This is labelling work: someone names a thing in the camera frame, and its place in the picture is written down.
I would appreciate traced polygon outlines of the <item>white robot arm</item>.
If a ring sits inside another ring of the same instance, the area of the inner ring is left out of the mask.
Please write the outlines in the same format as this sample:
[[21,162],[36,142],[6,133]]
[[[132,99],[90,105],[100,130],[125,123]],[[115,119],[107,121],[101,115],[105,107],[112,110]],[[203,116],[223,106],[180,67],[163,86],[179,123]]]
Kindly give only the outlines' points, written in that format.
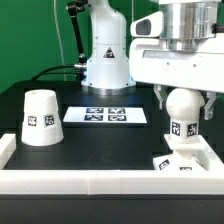
[[88,87],[124,87],[130,78],[154,86],[159,100],[166,86],[201,90],[201,109],[213,117],[217,95],[224,93],[224,25],[218,23],[222,0],[153,0],[157,12],[131,24],[134,37],[125,50],[125,19],[108,0],[89,0],[93,51],[87,61]]

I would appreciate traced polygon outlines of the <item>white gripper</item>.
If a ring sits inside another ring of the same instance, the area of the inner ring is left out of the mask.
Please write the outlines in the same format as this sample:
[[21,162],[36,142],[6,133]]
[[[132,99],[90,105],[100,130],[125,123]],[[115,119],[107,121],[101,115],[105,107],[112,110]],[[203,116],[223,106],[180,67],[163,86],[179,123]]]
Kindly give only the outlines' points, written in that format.
[[135,81],[155,84],[160,110],[168,97],[166,86],[211,91],[206,93],[204,119],[213,118],[215,92],[224,92],[224,37],[202,40],[193,53],[170,51],[161,39],[136,38],[129,65]]

